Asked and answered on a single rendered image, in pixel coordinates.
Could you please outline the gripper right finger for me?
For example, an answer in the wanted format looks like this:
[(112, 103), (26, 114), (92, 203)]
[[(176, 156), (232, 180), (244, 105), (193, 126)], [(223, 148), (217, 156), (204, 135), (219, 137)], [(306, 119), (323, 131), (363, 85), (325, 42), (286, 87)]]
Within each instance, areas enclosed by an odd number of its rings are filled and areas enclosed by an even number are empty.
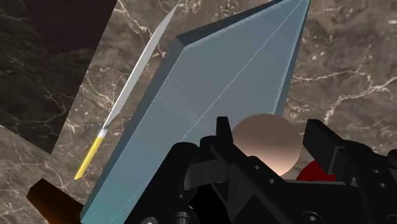
[(303, 146), (337, 181), (356, 185), (369, 224), (397, 224), (397, 169), (365, 144), (342, 139), (323, 122), (309, 119)]

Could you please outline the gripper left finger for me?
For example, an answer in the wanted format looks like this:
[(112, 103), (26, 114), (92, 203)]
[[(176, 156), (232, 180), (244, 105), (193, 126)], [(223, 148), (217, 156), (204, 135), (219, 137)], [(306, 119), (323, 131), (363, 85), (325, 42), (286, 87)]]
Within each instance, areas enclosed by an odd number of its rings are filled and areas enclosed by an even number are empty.
[(233, 144), (228, 118), (199, 145), (176, 143), (125, 224), (290, 224), (275, 193), (285, 182)]

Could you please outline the red round object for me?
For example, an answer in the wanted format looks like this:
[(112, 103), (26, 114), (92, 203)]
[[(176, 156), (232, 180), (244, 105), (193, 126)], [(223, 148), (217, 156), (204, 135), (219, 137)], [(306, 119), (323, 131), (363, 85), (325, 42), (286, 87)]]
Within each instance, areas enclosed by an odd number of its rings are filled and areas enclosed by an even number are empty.
[(328, 174), (313, 160), (299, 173), (296, 180), (300, 181), (335, 181), (336, 175)]

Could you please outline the pale pink ball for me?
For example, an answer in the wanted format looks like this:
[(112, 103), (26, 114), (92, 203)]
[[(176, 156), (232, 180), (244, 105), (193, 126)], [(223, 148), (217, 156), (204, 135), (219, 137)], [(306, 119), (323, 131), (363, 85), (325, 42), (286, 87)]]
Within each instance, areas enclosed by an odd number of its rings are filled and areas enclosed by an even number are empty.
[(245, 155), (258, 157), (280, 176), (293, 168), (301, 154), (299, 133), (281, 116), (249, 116), (233, 128), (232, 135)]

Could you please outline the blue-grey flat box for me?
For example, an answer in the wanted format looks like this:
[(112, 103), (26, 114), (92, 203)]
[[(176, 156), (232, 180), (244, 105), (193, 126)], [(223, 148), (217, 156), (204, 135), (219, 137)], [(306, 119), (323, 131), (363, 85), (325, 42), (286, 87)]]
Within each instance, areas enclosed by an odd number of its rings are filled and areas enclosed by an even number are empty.
[(171, 147), (282, 115), (310, 0), (273, 0), (194, 30), (169, 45), (88, 197), (82, 224), (123, 224)]

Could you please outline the brown wooden block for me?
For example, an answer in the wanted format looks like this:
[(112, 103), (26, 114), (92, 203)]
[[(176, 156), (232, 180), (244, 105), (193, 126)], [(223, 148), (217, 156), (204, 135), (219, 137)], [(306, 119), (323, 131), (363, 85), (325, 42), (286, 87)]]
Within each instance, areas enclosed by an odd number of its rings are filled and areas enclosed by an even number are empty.
[(26, 198), (49, 224), (82, 224), (83, 205), (43, 178), (30, 187)]

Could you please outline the yellow-handled knife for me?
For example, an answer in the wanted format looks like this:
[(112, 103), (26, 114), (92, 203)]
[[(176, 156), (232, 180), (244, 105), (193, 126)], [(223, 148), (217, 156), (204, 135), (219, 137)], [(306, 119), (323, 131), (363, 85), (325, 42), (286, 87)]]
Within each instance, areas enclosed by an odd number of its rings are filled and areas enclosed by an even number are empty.
[(94, 155), (96, 154), (99, 146), (101, 145), (103, 139), (106, 137), (106, 134), (108, 133), (109, 130), (109, 125), (111, 122), (117, 117), (117, 115), (121, 112), (122, 108), (124, 107), (131, 91), (135, 87), (140, 75), (144, 71), (144, 68), (146, 67), (148, 61), (150, 60), (153, 51), (157, 47), (160, 38), (162, 37), (163, 33), (165, 32), (169, 22), (172, 19), (173, 14), (175, 13), (178, 5), (180, 4), (180, 1), (176, 3), (176, 5), (171, 9), (170, 12), (165, 16), (165, 18), (159, 23), (153, 34), (151, 35), (148, 43), (146, 44), (142, 54), (140, 55), (139, 59), (137, 60), (128, 80), (126, 81), (126, 84), (122, 88), (122, 91), (120, 92), (116, 102), (113, 104), (113, 107), (111, 108), (111, 111), (109, 112), (108, 117), (106, 118), (106, 121), (103, 123), (102, 128), (96, 135), (95, 139), (93, 140), (91, 146), (87, 150), (87, 153), (82, 160), (78, 170), (76, 171), (76, 174), (74, 176), (74, 180), (80, 179), (90, 162), (92, 161)]

